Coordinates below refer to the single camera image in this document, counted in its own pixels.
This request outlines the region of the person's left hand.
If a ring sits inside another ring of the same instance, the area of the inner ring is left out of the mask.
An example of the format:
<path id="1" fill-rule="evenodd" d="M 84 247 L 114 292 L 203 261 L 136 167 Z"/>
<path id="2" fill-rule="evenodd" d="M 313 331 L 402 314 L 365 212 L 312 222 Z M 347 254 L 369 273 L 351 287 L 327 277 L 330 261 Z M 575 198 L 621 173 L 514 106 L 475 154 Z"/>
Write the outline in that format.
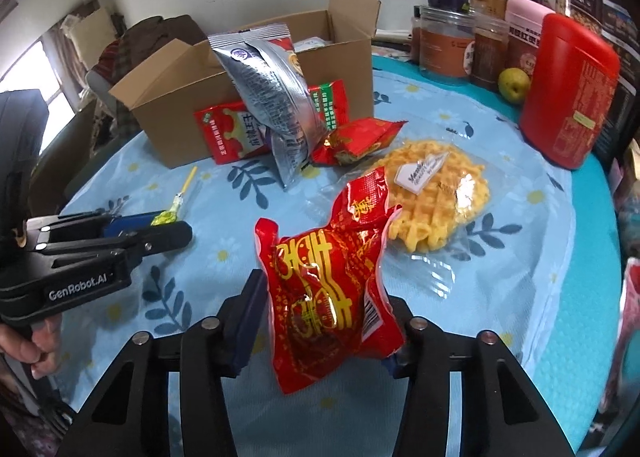
<path id="1" fill-rule="evenodd" d="M 36 380 L 53 375 L 60 367 L 62 315 L 46 318 L 25 338 L 6 324 L 1 325 L 1 352 L 28 364 Z"/>

